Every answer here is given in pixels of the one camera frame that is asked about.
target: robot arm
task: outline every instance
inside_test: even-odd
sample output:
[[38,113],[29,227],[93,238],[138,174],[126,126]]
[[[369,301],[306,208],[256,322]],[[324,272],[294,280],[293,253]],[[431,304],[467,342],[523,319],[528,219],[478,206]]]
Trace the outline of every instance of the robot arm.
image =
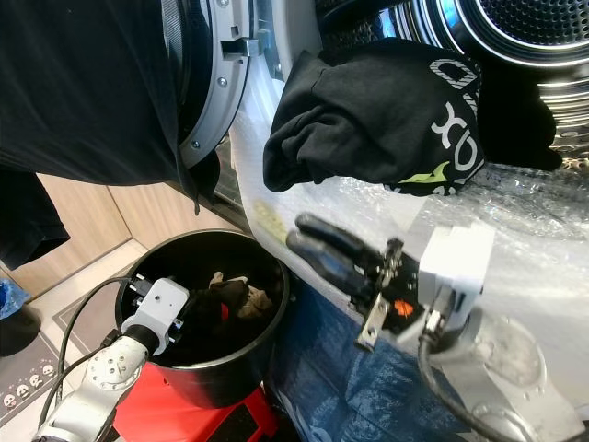
[[34,442],[94,442],[114,420],[115,409],[139,378],[149,355],[163,353],[169,330],[189,299],[189,292],[162,278],[142,283],[144,297],[121,326],[123,336],[88,362],[80,387],[66,396],[41,426]]
[[[417,355],[422,377],[450,411],[481,436],[499,442],[576,440],[584,425],[550,382],[534,336],[475,302],[493,242],[484,226],[438,227],[416,262],[391,239],[384,255],[348,232],[302,214],[288,247],[364,315],[356,343],[372,351],[389,330],[398,349]],[[443,391],[440,369],[462,404]]]

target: orange component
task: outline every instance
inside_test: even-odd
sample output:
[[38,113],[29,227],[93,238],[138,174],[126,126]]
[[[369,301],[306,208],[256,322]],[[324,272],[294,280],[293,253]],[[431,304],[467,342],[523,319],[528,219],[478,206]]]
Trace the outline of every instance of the orange component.
[[411,316],[411,313],[413,313],[413,306],[402,299],[397,299],[395,301],[394,307],[397,313],[400,316],[404,316],[405,318],[408,318]]

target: blue fabric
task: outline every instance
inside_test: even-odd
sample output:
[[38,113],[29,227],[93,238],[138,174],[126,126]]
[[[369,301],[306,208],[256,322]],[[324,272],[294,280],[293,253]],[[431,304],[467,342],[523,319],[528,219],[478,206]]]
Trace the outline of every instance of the blue fabric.
[[467,429],[422,384],[416,360],[379,340],[302,284],[285,315],[271,387],[305,441],[457,441]]
[[19,311],[30,295],[7,279],[0,279],[0,320]]

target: black cable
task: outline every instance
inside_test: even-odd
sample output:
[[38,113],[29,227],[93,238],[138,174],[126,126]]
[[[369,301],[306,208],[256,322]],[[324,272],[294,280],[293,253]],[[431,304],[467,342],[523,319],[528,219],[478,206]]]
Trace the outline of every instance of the black cable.
[[64,366],[65,366],[65,351],[67,349],[67,342],[70,339],[70,334],[72,334],[72,330],[74,329],[74,325],[75,322],[77,321],[78,317],[80,316],[80,313],[82,312],[82,310],[84,309],[84,307],[86,306],[86,304],[88,303],[88,301],[90,299],[92,299],[92,297],[103,287],[105,287],[108,284],[111,283],[121,283],[121,282],[131,282],[133,279],[130,277],[126,277],[126,276],[122,276],[122,277],[116,277],[116,278],[110,278],[107,279],[106,281],[103,281],[102,283],[98,284],[96,287],[94,287],[92,289],[92,291],[90,291],[90,293],[88,293],[84,299],[82,299],[82,302],[80,302],[80,304],[77,306],[77,308],[75,309],[74,312],[74,316],[72,316],[72,318],[70,319],[69,324],[67,324],[67,328],[65,329],[64,332],[64,338],[62,339],[62,346],[60,348],[59,351],[59,361],[57,363],[57,382],[55,383],[55,388],[57,389],[57,394],[55,396],[55,403],[58,403],[62,400],[62,394],[64,391],[63,385],[62,385],[62,381],[60,381],[60,377],[62,376],[62,374],[64,373]]
[[[428,386],[433,395],[443,403],[448,410],[463,424],[469,426],[481,436],[488,438],[493,442],[521,442],[500,433],[491,426],[482,422],[474,414],[469,412],[463,405],[455,401],[446,391],[442,389],[437,379],[433,375],[432,366],[430,365],[430,354],[436,345],[436,338],[424,333],[420,336],[420,346],[418,351],[418,365],[423,381]],[[584,442],[589,437],[589,428],[577,436],[570,437],[561,442]]]
[[102,348],[103,347],[100,346],[99,348],[97,348],[93,352],[90,352],[86,356],[81,357],[80,359],[75,361],[72,365],[70,365],[61,375],[58,376],[58,378],[55,380],[55,384],[53,384],[52,389],[49,391],[49,396],[47,396],[47,399],[45,400],[45,403],[43,404],[43,409],[40,412],[39,428],[41,428],[41,426],[47,420],[47,413],[49,412],[49,408],[52,405],[53,396],[55,396],[55,393],[57,392],[57,390],[63,385],[64,379],[67,377],[67,375],[69,375],[72,372],[72,370],[74,370],[74,368],[76,368],[77,366],[79,366],[83,362],[87,361],[92,356],[94,356],[96,353],[98,353],[100,350],[102,350]]

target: floor mat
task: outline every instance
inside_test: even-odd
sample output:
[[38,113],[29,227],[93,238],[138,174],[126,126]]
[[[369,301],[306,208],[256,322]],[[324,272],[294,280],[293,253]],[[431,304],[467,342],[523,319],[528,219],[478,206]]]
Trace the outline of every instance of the floor mat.
[[58,354],[41,331],[24,350],[0,358],[0,426],[22,412],[51,386]]
[[[70,341],[87,355],[100,346],[104,337],[114,328],[114,305],[119,292],[118,284],[110,284],[100,289],[80,313],[75,322]],[[75,309],[82,298],[74,301],[53,316],[55,323],[65,332],[67,324],[74,316]]]

